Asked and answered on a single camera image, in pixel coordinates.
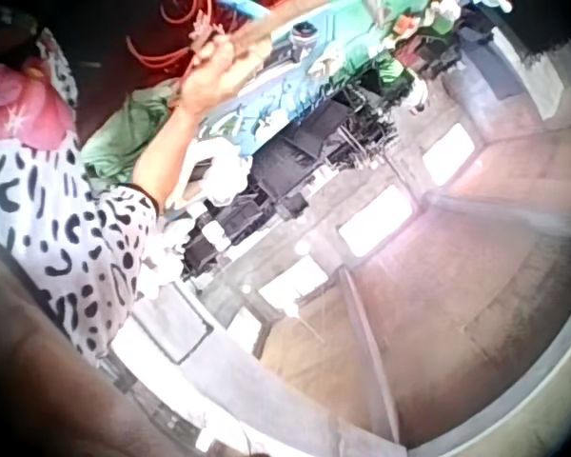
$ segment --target green cloth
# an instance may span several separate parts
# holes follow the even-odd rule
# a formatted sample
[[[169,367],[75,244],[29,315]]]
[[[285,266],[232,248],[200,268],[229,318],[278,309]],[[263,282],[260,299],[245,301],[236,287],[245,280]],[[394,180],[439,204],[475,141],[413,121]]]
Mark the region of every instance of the green cloth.
[[[83,162],[107,183],[128,181],[135,162],[169,118],[168,102],[177,80],[132,93],[122,108],[88,139],[81,150]]]
[[[436,20],[431,25],[431,28],[436,31],[439,35],[446,35],[455,27],[455,23],[446,19],[440,14],[436,14]]]
[[[392,85],[402,73],[404,73],[404,65],[398,59],[388,54],[381,60],[377,60],[376,69],[379,73],[379,79],[384,86]]]

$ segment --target concrete wall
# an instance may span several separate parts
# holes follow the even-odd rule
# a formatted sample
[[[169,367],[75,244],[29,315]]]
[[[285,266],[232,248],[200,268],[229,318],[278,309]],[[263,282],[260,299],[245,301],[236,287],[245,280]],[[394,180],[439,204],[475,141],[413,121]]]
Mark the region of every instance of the concrete wall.
[[[571,214],[571,129],[503,140],[487,147],[449,190]]]
[[[571,311],[571,242],[447,211],[424,214],[353,274],[408,446],[490,404]]]
[[[571,85],[564,74],[559,107],[552,118],[542,120],[527,92],[498,100],[474,64],[465,56],[462,62],[464,69],[443,76],[444,87],[463,107],[487,144],[571,128]]]
[[[502,397],[411,457],[552,455],[571,434],[571,317]]]
[[[333,414],[370,431],[364,368],[339,287],[306,304],[301,316],[323,341],[301,321],[286,318],[273,327],[261,364]]]
[[[288,386],[244,352],[183,285],[165,287],[162,302],[174,321],[198,316],[214,330],[180,365],[170,361],[143,327],[127,320],[112,343],[116,355],[163,403],[216,439],[247,453],[273,457],[404,457],[405,449],[352,426]],[[170,322],[155,322],[168,326]]]

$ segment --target red wire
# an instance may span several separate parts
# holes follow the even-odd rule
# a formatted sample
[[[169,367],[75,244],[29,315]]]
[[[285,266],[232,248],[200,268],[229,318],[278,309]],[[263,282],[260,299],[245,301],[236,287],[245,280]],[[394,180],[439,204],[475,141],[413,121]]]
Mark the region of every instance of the red wire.
[[[170,24],[174,24],[174,25],[184,24],[192,16],[194,16],[195,12],[197,12],[197,9],[198,9],[198,3],[197,2],[198,2],[198,0],[192,0],[192,6],[190,7],[190,11],[188,12],[188,14],[185,15],[184,17],[179,18],[179,19],[174,19],[172,17],[169,17],[165,11],[165,7],[163,5],[161,5],[160,6],[161,16],[163,16],[163,19],[165,19]]]
[[[209,18],[209,24],[211,24],[211,14],[213,13],[213,4],[211,0],[207,0],[207,17]]]
[[[230,20],[230,26],[228,26],[228,30],[226,31],[226,33],[231,33],[236,26],[237,26],[237,10],[234,10],[232,13],[232,19]]]
[[[127,40],[127,48],[129,49],[129,52],[131,52],[138,60],[145,60],[145,61],[150,61],[150,62],[160,62],[160,61],[171,59],[171,57],[175,57],[176,55],[178,57],[181,57],[182,55],[186,54],[186,52],[188,51],[188,48],[182,48],[180,50],[175,50],[174,52],[168,52],[167,54],[163,54],[163,55],[144,55],[141,52],[139,52],[133,46],[133,42],[131,41],[130,37],[127,37],[126,40]]]

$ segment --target light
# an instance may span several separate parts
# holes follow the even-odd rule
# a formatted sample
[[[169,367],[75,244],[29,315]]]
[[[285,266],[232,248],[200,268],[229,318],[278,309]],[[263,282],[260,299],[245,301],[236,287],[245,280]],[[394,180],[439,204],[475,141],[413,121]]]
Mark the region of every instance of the light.
[[[368,206],[347,221],[339,233],[358,257],[368,254],[412,215],[408,199],[389,186]]]
[[[226,333],[235,340],[241,348],[251,354],[258,340],[263,325],[247,308],[241,308],[232,320]]]
[[[294,252],[303,257],[311,252],[311,245],[307,241],[301,240],[298,243],[296,243],[296,246],[294,247]]]
[[[474,151],[471,137],[461,124],[455,124],[423,156],[431,178],[438,186],[446,183]]]
[[[276,309],[290,308],[298,299],[327,281],[327,274],[306,255],[258,292]]]
[[[199,433],[199,437],[197,438],[195,446],[201,452],[207,452],[212,443],[213,443],[213,433],[211,433],[207,428],[203,428],[201,430],[201,433]]]

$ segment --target white shirt with black spots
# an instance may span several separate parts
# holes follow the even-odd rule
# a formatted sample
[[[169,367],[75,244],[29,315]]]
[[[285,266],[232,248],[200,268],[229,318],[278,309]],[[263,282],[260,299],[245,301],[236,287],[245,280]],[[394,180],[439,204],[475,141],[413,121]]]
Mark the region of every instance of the white shirt with black spots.
[[[0,245],[42,290],[51,320],[95,362],[127,319],[156,209],[140,190],[91,198],[68,133],[57,150],[0,140]]]

